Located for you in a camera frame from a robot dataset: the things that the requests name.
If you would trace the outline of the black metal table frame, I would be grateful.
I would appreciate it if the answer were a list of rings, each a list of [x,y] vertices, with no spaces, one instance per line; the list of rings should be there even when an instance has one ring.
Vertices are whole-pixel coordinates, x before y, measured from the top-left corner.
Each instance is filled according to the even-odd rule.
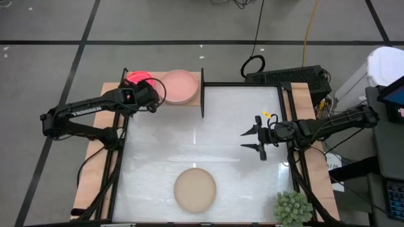
[[[263,111],[281,112],[274,86],[208,83],[203,107],[165,105],[128,122],[115,194],[103,216],[116,222],[272,223],[278,192],[292,188],[287,148],[268,146],[268,158],[249,149],[246,131]],[[217,194],[209,210],[193,214],[174,199],[176,178],[189,168],[207,170]]]

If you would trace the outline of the black computer case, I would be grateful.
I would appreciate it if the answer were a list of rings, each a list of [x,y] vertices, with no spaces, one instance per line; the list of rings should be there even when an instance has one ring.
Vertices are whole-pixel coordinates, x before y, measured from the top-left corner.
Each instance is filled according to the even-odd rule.
[[[307,83],[315,107],[330,92],[327,70],[320,65],[247,74],[246,83]]]

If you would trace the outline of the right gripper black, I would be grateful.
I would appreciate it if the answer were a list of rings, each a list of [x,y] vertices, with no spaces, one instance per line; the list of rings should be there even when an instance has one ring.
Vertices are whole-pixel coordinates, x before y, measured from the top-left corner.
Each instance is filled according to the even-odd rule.
[[[280,122],[278,115],[271,114],[271,118],[275,118],[273,122],[270,119],[267,121],[267,127],[263,127],[263,122],[260,116],[255,116],[256,125],[253,125],[241,136],[251,134],[258,135],[258,144],[241,144],[242,147],[251,148],[259,153],[261,161],[266,161],[265,144],[272,144],[278,146],[280,143],[287,143],[295,139],[296,130],[291,122]]]

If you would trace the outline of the grey desk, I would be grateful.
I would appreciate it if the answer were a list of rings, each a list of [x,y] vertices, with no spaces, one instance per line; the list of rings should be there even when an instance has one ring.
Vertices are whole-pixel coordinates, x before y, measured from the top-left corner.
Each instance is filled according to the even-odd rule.
[[[396,180],[404,183],[404,124],[388,120],[385,104],[377,100],[377,87],[367,87],[365,95],[369,106],[380,118],[378,125],[373,128],[380,172],[367,175],[371,201],[377,206],[372,209],[374,224],[376,227],[404,227],[404,221],[391,219],[383,213],[388,210],[386,181]]]

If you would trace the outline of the pink opaque plate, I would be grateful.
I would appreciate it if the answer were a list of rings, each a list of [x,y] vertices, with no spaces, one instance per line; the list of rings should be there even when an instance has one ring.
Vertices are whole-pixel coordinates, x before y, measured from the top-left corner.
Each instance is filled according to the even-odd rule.
[[[167,72],[160,78],[165,88],[160,85],[158,92],[165,102],[182,105],[190,102],[198,91],[198,80],[189,71],[174,70]]]

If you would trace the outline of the beige plate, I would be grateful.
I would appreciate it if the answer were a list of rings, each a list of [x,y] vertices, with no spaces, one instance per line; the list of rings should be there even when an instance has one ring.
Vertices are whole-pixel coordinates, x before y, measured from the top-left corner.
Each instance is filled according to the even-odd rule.
[[[174,197],[183,210],[191,213],[207,211],[215,201],[217,185],[212,175],[202,168],[183,171],[174,184]]]

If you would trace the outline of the pink transparent plate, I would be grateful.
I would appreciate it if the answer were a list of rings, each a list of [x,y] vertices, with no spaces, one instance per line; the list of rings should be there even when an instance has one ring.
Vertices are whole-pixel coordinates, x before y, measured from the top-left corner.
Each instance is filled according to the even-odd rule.
[[[152,75],[146,71],[131,71],[127,73],[126,79],[134,83],[139,88],[156,88],[155,80]]]

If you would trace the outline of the white lined bin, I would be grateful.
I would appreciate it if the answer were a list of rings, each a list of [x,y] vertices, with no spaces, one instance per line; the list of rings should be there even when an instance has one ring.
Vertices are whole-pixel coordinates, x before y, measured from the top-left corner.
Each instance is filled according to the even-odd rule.
[[[380,47],[373,50],[356,72],[335,92],[336,111],[364,103],[365,89],[389,86],[404,76],[404,50]]]

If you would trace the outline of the black keyboard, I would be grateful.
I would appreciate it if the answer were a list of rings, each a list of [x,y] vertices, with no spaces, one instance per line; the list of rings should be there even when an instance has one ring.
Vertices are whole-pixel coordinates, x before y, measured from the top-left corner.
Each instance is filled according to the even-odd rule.
[[[386,203],[393,219],[404,221],[404,183],[386,181]]]

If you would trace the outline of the green succulent in white pot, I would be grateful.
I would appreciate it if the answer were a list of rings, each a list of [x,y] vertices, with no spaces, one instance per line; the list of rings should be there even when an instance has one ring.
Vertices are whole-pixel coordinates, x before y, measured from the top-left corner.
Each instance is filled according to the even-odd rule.
[[[303,227],[312,219],[313,207],[306,196],[299,192],[278,192],[274,205],[274,217],[283,227]]]

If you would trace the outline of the blue screen monitor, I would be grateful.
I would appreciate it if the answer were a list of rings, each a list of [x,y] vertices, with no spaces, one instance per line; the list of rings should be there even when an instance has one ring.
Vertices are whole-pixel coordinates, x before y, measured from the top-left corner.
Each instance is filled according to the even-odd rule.
[[[380,86],[377,101],[385,105],[390,122],[404,124],[404,76],[389,86]]]

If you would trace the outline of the white paper sheet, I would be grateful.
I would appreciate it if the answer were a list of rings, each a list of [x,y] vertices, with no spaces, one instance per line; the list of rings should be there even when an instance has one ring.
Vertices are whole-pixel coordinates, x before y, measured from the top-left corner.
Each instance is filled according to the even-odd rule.
[[[328,153],[326,154],[326,162],[328,170],[334,170],[336,168],[342,167],[342,158],[338,154]],[[344,192],[345,188],[342,183],[332,183],[332,187],[334,191]]]

